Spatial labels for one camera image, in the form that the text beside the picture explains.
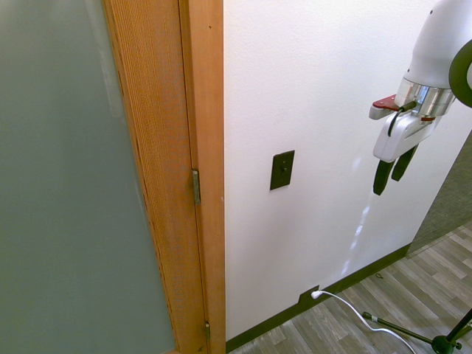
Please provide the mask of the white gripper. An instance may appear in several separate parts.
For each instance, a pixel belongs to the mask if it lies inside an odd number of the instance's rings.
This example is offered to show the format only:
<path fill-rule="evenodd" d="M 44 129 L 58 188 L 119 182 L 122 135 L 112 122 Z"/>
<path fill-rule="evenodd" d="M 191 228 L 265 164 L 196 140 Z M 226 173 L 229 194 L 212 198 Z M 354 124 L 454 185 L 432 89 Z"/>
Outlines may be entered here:
<path fill-rule="evenodd" d="M 423 121 L 420 117 L 407 113 L 398 117 L 390 134 L 389 127 L 393 118 L 385 122 L 373 149 L 373 155 L 380 159 L 373 192 L 381 195 L 386 188 L 394 160 L 398 161 L 393 169 L 391 178 L 394 181 L 402 179 L 417 148 L 424 139 L 428 138 L 437 127 L 437 118 L 432 121 Z"/>

